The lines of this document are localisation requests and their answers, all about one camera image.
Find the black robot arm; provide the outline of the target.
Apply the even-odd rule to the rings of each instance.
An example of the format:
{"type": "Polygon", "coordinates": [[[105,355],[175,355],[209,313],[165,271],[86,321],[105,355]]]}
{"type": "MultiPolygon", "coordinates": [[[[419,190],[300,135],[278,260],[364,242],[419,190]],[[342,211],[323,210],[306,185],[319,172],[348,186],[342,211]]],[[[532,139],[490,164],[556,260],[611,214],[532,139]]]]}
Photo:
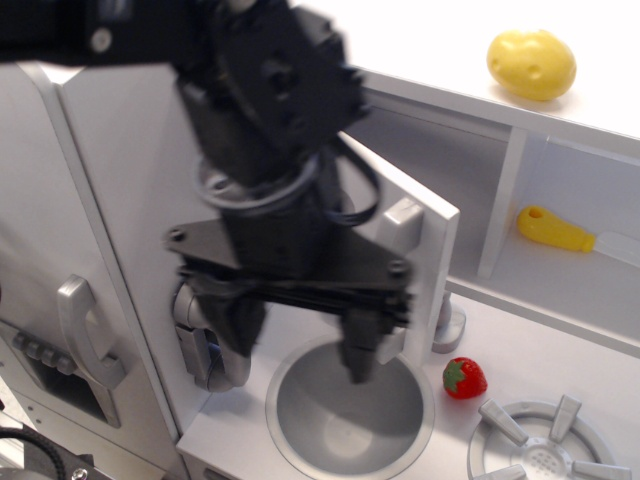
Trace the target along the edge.
{"type": "Polygon", "coordinates": [[[411,267],[356,232],[376,204],[344,208],[339,159],[381,185],[340,138],[368,108],[327,19],[284,1],[5,1],[1,59],[176,73],[220,214],[165,238],[201,312],[209,390],[244,384],[267,303],[336,315],[341,361],[368,381],[407,325],[411,267]]]}

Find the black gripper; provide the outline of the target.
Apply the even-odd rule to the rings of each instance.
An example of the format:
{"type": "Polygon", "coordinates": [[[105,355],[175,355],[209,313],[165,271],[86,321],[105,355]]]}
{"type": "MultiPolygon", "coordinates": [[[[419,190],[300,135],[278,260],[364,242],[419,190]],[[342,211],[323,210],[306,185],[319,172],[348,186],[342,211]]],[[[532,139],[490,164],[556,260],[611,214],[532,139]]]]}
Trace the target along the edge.
{"type": "Polygon", "coordinates": [[[268,303],[329,313],[340,321],[350,381],[369,381],[383,338],[409,323],[412,268],[356,231],[380,197],[377,174],[361,177],[372,194],[361,210],[347,211],[335,165],[313,164],[259,198],[207,192],[219,218],[167,231],[207,328],[233,352],[251,356],[268,303]]]}

